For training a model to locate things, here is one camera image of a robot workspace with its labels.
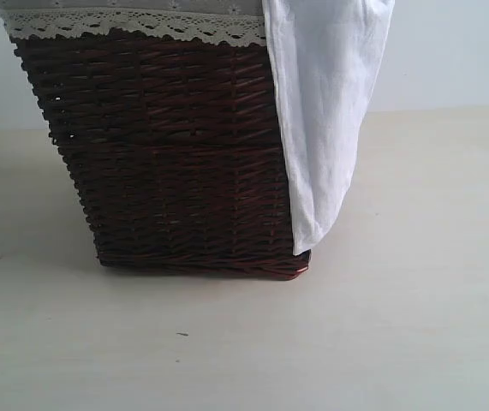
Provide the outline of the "dark brown wicker basket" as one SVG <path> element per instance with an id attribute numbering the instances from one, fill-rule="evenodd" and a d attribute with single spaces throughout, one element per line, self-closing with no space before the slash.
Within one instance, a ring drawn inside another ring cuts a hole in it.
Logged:
<path id="1" fill-rule="evenodd" d="M 281 280 L 308 268 L 263 45 L 119 29 L 14 44 L 101 265 Z"/>

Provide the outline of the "white t-shirt red lettering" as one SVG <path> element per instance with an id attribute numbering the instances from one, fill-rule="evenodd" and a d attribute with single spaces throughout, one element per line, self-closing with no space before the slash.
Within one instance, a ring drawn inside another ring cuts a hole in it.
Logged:
<path id="1" fill-rule="evenodd" d="M 391 0 L 264 1 L 289 183 L 293 253 L 336 222 L 385 51 Z"/>

